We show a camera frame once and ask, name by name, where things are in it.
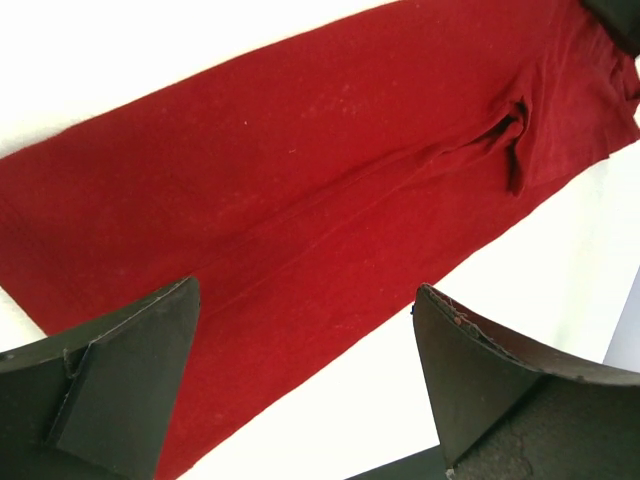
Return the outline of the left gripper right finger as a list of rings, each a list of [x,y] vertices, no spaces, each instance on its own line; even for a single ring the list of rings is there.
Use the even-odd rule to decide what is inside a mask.
[[[638,373],[549,347],[428,284],[413,325],[447,478],[638,478]]]

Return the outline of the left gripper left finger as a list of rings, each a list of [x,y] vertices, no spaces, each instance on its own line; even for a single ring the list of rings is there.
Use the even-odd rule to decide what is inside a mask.
[[[2,478],[153,478],[199,311],[188,277],[2,352]]]

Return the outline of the red t-shirt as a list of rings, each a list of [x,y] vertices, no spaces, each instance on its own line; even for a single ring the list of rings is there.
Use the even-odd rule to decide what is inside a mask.
[[[1,284],[49,334],[194,276],[175,479],[639,137],[633,58],[578,1],[397,1],[1,162]]]

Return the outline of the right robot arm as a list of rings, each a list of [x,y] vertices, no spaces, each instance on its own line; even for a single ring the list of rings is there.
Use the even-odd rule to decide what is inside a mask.
[[[626,51],[639,55],[639,0],[584,0],[583,3]]]

